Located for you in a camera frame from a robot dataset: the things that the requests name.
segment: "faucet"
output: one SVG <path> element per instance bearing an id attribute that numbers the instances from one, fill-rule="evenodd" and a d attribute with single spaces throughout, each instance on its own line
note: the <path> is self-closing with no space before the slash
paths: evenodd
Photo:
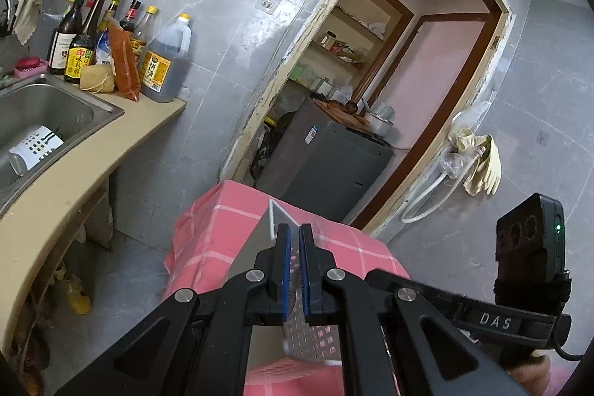
<path id="1" fill-rule="evenodd" d="M 10 35 L 13 30 L 13 19 L 15 14 L 15 2 L 14 0 L 4 0 L 6 3 L 6 19 L 2 19 L 0 22 L 0 37 Z"/>

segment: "stainless steel sink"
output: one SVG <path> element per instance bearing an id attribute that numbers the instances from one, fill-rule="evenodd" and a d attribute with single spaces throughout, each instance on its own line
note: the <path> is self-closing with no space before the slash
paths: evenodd
<path id="1" fill-rule="evenodd" d="M 53 75 L 32 76 L 0 91 L 0 216 L 52 163 L 123 114 L 123 109 Z M 19 177 L 8 150 L 39 125 L 56 133 L 63 145 Z"/>

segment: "metal screw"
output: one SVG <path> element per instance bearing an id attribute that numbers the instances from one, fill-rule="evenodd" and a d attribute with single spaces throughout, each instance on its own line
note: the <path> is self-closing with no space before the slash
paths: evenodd
<path id="1" fill-rule="evenodd" d="M 264 273 L 258 269 L 252 269 L 245 274 L 245 278 L 250 282 L 260 282 L 264 278 Z"/>
<path id="2" fill-rule="evenodd" d="M 345 271 L 342 269 L 330 269 L 326 275 L 332 280 L 342 280 L 346 277 Z"/>
<path id="3" fill-rule="evenodd" d="M 417 293 L 410 287 L 403 287 L 398 289 L 398 298 L 405 302 L 412 302 L 417 298 Z"/>
<path id="4" fill-rule="evenodd" d="M 194 293 L 192 289 L 179 289 L 174 297 L 177 302 L 190 302 L 194 298 Z"/>

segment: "brown wooden door frame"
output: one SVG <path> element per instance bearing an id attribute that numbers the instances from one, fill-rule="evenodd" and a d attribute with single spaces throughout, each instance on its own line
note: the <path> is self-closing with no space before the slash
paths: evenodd
<path id="1" fill-rule="evenodd" d="M 396 59 L 394 59 L 394 61 L 391 63 L 390 68 L 388 68 L 388 72 L 382 78 L 380 82 L 381 86 L 378 85 L 378 87 L 374 90 L 372 97 L 370 97 L 371 102 L 375 101 L 381 90 L 388 83 L 390 77 L 396 70 L 398 64 L 405 55 L 406 50 L 410 47 L 412 40 L 418 33 L 423 23 L 428 22 L 429 20 L 484 20 L 485 24 L 480 30 L 479 36 L 476 39 L 470 54 L 464 62 L 460 73 L 456 77 L 444 100 L 440 104 L 439 108 L 437 108 L 433 118 L 431 118 L 431 121 L 421 133 L 421 136 L 417 139 L 411 150 L 407 153 L 402 162 L 396 167 L 384 185 L 379 189 L 379 191 L 375 194 L 371 201 L 369 201 L 364 209 L 361 210 L 359 215 L 357 215 L 357 217 L 352 221 L 352 227 L 362 230 L 389 200 L 396 189 L 404 182 L 409 173 L 411 173 L 411 171 L 415 168 L 425 152 L 429 149 L 433 140 L 443 128 L 444 123 L 447 121 L 456 104 L 461 99 L 464 90 L 473 78 L 473 75 L 476 72 L 476 69 L 478 68 L 484 54 L 487 50 L 489 50 L 489 47 L 491 47 L 491 39 L 495 33 L 495 29 L 497 29 L 497 25 L 502 15 L 502 10 L 496 0 L 482 1 L 489 9 L 488 14 L 433 14 L 431 16 L 422 16 L 417 25 L 414 27 L 409 38 L 406 39 L 406 42 L 399 51 L 399 54 L 396 56 Z"/>
<path id="2" fill-rule="evenodd" d="M 388 1 L 398 12 L 400 12 L 402 17 L 396 23 L 396 26 L 394 26 L 394 29 L 392 29 L 392 32 L 385 40 L 381 50 L 379 50 L 379 53 L 377 56 L 375 56 L 375 59 L 373 59 L 373 61 L 368 66 L 363 78 L 361 78 L 353 90 L 353 94 L 350 99 L 354 102 L 358 102 L 363 96 L 363 93 L 367 90 L 367 88 L 369 88 L 370 84 L 373 82 L 373 79 L 377 75 L 379 68 L 381 68 L 381 66 L 385 63 L 385 60 L 388 59 L 388 56 L 390 56 L 390 53 L 393 51 L 396 43 L 399 41 L 400 36 L 402 36 L 402 34 L 405 32 L 406 28 L 414 17 L 412 11 L 399 0 L 386 1 Z"/>

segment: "countertop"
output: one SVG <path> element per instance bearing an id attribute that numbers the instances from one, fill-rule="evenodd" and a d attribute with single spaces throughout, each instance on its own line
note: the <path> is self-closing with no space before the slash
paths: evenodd
<path id="1" fill-rule="evenodd" d="M 124 115 L 109 123 L 42 173 L 0 220 L 0 349 L 8 354 L 14 327 L 37 272 L 71 217 L 132 148 L 185 102 L 139 102 L 99 95 Z"/>

